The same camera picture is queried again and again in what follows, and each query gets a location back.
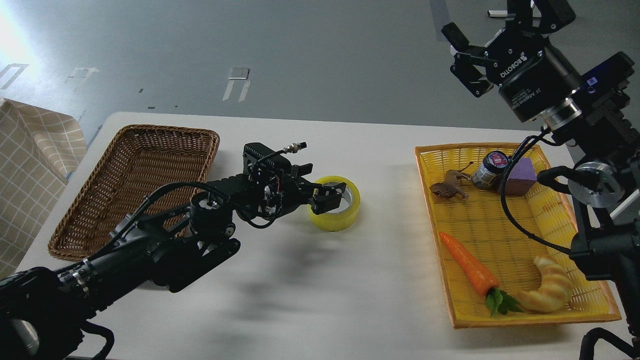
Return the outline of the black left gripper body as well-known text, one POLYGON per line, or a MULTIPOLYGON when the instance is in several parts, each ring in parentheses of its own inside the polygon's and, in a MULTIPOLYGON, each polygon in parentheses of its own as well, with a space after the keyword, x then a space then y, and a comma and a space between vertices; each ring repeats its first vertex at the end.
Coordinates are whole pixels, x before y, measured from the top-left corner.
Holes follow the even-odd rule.
POLYGON ((290 165, 290 162, 260 164, 260 186, 263 190, 260 218, 280 218, 309 204, 314 192, 312 187, 288 187, 290 165))

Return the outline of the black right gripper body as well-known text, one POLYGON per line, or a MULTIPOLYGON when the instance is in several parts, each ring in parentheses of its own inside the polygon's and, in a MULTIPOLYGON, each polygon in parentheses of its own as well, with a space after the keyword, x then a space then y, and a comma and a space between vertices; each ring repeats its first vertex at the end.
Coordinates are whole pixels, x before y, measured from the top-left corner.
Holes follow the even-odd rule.
POLYGON ((521 123, 560 105, 582 84, 567 57, 539 33, 501 30, 486 45, 496 61, 486 77, 521 123))

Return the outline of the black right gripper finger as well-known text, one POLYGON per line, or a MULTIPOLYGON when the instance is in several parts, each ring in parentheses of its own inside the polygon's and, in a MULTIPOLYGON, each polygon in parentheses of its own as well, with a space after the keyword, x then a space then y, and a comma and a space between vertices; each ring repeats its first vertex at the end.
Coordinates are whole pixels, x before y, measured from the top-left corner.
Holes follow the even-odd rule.
POLYGON ((506 37, 548 39, 576 20, 567 0, 508 0, 506 37))
POLYGON ((454 50, 454 63, 450 72, 476 98, 480 98, 494 87, 500 87, 498 65, 501 61, 501 33, 498 32, 485 46, 470 44, 469 39, 454 23, 441 28, 442 35, 454 50))

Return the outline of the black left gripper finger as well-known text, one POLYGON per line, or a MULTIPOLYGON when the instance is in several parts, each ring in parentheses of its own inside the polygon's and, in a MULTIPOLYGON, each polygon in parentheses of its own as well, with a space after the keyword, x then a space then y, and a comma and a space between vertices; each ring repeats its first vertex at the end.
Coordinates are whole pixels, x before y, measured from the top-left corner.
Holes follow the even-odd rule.
POLYGON ((304 176, 311 174, 313 171, 313 164, 311 162, 307 164, 297 165, 291 164, 287 170, 287 187, 288 188, 325 188, 324 184, 311 182, 304 178, 304 176))
POLYGON ((339 208, 346 191, 345 182, 312 183, 313 194, 309 200, 311 212, 322 215, 339 208))

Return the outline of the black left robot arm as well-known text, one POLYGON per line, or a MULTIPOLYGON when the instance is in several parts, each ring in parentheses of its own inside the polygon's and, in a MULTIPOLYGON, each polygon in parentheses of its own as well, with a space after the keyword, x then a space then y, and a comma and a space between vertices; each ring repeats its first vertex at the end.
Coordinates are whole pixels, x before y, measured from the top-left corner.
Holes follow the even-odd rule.
POLYGON ((1 358, 64 360, 86 334, 103 337, 93 356, 105 360, 114 333, 91 322, 98 312, 147 281, 176 293, 240 250, 235 215, 256 229, 308 205, 315 215, 340 207, 344 180, 306 180, 308 163, 285 154, 306 143, 272 150, 259 142, 243 148, 243 171, 209 182, 158 187, 110 233, 93 255, 60 269, 34 267, 1 281, 1 358))

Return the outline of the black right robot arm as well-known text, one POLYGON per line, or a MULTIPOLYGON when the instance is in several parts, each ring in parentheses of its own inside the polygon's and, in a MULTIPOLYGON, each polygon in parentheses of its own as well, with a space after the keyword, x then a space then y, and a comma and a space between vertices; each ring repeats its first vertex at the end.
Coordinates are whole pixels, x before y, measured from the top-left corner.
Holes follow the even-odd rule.
POLYGON ((483 47, 471 45, 454 22, 442 34, 454 49, 451 73, 475 96, 498 92, 521 122, 546 127, 526 137, 507 167, 546 134, 553 145, 574 141, 584 153, 572 167, 541 171, 539 184, 569 194, 577 233, 570 248, 525 235, 565 253, 589 281, 615 283, 626 314, 631 343, 603 328, 582 339, 579 358, 592 360, 599 339, 639 358, 639 219, 615 224, 610 207, 632 200, 639 189, 639 132, 622 114, 630 98, 624 90, 634 62, 619 51, 584 74, 578 73, 549 35, 576 18, 566 0, 508 0, 505 26, 483 47))

